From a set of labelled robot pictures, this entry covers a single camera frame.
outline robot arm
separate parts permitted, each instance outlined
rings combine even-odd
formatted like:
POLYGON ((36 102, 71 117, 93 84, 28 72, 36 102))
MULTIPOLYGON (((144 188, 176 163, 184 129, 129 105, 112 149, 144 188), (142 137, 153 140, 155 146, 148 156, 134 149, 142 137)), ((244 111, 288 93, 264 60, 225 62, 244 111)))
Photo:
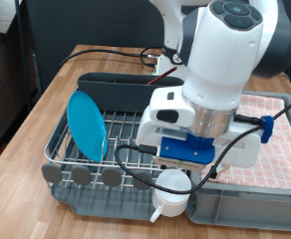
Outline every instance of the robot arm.
MULTIPOLYGON (((157 74, 161 75, 178 65, 178 70, 172 76, 185 81, 188 70, 181 61, 177 61, 177 55, 174 55, 181 31, 181 21, 184 17, 181 13, 181 6, 204 6, 211 1, 150 0, 150 2, 159 10, 164 21, 163 54, 158 60, 157 74)), ((252 75, 269 79, 284 71, 291 64, 291 23, 281 0, 249 0, 249 4, 261 13, 264 24, 252 75)), ((205 8, 202 7, 199 11, 204 12, 204 10, 205 8)))
POLYGON ((164 45, 175 50, 179 33, 182 29, 182 6, 206 6, 210 0, 149 0, 159 13, 164 22, 164 45))
MULTIPOLYGON (((233 122, 261 44, 263 19, 252 11, 248 4, 223 0, 184 18, 177 50, 188 77, 182 87, 153 92, 138 131, 137 145, 158 148, 155 162, 181 161, 188 168, 208 164, 224 150, 225 142, 253 127, 233 122)), ((253 166, 260 134, 242 139, 222 163, 253 166)))

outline blue dish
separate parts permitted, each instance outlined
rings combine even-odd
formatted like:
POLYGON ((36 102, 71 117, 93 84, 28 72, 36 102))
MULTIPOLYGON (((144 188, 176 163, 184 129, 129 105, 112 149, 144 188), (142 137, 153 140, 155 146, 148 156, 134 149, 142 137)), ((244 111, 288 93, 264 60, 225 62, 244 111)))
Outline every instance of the blue dish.
MULTIPOLYGON (((75 92, 68 102, 68 124, 79 150, 90 160, 102 160, 106 125, 95 102, 83 92, 75 92)), ((108 150, 108 139, 104 145, 104 156, 108 150)))

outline white mug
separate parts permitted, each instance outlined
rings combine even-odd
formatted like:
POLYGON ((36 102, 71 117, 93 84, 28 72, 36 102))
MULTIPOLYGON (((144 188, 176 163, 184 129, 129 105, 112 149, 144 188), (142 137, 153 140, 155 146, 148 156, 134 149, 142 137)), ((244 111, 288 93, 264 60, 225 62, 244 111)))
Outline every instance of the white mug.
MULTIPOLYGON (((189 178, 179 169, 165 170, 158 176, 156 185, 176 191, 191 189, 191 182, 189 178)), ((156 211, 152 215, 150 222, 154 223, 160 215, 167 217, 178 216, 185 210, 188 197, 189 194, 172 194, 155 189, 152 195, 152 203, 156 211)))

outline blue plastic bracket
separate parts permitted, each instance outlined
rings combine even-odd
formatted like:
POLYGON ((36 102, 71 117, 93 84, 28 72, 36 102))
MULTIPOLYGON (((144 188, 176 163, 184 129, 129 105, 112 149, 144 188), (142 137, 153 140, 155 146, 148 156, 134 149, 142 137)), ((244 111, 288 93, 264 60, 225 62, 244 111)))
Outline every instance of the blue plastic bracket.
POLYGON ((159 156, 179 160, 179 165, 184 161, 209 164, 215 158, 215 147, 199 149, 192 147, 186 140, 163 137, 159 156))
POLYGON ((274 128, 274 118, 273 117, 262 117, 262 125, 263 125, 263 135, 261 137, 262 143, 267 143, 269 138, 272 136, 273 128, 274 128))

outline gray plastic tray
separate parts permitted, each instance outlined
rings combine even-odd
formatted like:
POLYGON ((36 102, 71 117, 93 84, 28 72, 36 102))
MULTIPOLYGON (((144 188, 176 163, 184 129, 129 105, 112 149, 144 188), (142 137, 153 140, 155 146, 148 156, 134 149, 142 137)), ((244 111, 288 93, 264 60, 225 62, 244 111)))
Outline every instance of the gray plastic tray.
MULTIPOLYGON (((132 98, 125 97, 123 93, 117 93, 117 96, 123 96, 118 97, 119 103, 112 102, 109 104, 111 101, 106 101, 101 107, 107 110, 104 115, 105 122, 108 130, 109 128, 112 129, 113 132, 110 138, 114 140, 116 135, 120 134, 120 125, 122 125, 121 122, 123 120, 123 113, 117 113, 115 114, 116 117, 113 117, 114 112, 121 109, 122 105, 129 112, 130 106, 133 106, 131 112, 126 113, 128 118, 125 121, 133 121, 134 123, 133 125, 128 123, 126 125, 124 123, 126 127, 122 130, 122 139, 119 140, 119 143, 134 143, 136 139, 136 133, 141 119, 141 114, 138 112, 142 109, 139 106, 136 107, 136 104, 131 105, 130 102, 134 101, 135 103, 141 101, 144 105, 145 99, 140 99, 140 97, 146 97, 148 101, 151 91, 154 90, 152 88, 149 91, 148 89, 150 88, 141 86, 140 79, 145 79, 145 76, 130 75, 129 80, 125 81, 125 75, 99 73, 88 74, 79 79, 80 90, 90 94, 95 102, 97 102, 97 105, 98 102, 101 103, 105 98, 104 91, 107 91, 107 87, 110 87, 112 91, 116 92, 117 86, 118 89, 122 89, 125 84, 129 84, 130 91, 134 91, 132 98), (148 92, 147 95, 139 94, 145 88, 148 92)), ((179 82, 173 80, 173 85, 179 85, 179 82)), ((291 103, 291 96, 287 94, 258 92, 244 92, 244 94, 282 99, 286 105, 291 103)), ((291 120, 291 111, 289 111, 287 117, 291 120)), ((46 146, 46 156, 48 158, 56 158, 58 154, 56 149, 65 140, 66 129, 67 114, 64 113, 46 146)), ((107 161, 113 160, 114 144, 116 143, 110 143, 109 152, 106 157, 107 161)), ((76 153, 77 147, 70 140, 66 149, 65 160, 67 161, 67 158, 74 158, 76 153)), ((151 164, 148 155, 140 156, 131 151, 127 158, 131 163, 134 163, 131 165, 136 165, 139 158, 142 158, 144 165, 147 165, 147 167, 150 165, 151 168, 155 168, 151 172, 153 180, 160 173, 160 170, 151 164)), ((67 176, 67 172, 71 170, 71 166, 71 164, 61 164, 61 170, 66 173, 64 180, 67 181, 68 185, 63 189, 60 183, 53 184, 51 191, 57 200, 69 203, 76 214, 137 220, 149 220, 153 214, 154 207, 151 203, 152 189, 147 191, 137 190, 134 193, 132 179, 126 176, 126 181, 122 187, 114 187, 106 191, 99 177, 95 183, 96 187, 94 187, 94 190, 91 191, 89 185, 82 186, 79 190, 76 190, 75 184, 72 183, 70 176, 67 176)), ((91 172, 92 174, 96 173, 96 169, 92 168, 91 172)), ((190 178, 193 184, 197 184, 199 174, 192 171, 190 178)), ((203 188, 191 194, 186 213, 189 220, 194 223, 291 231, 291 190, 206 183, 203 188)))
MULTIPOLYGON (((291 104, 288 94, 243 94, 282 99, 286 106, 291 104)), ((286 115, 291 120, 291 110, 286 115)), ((198 173, 191 174, 194 184, 198 178, 198 173)), ((207 182, 191 195, 187 217, 199 224, 291 231, 291 190, 207 182)))

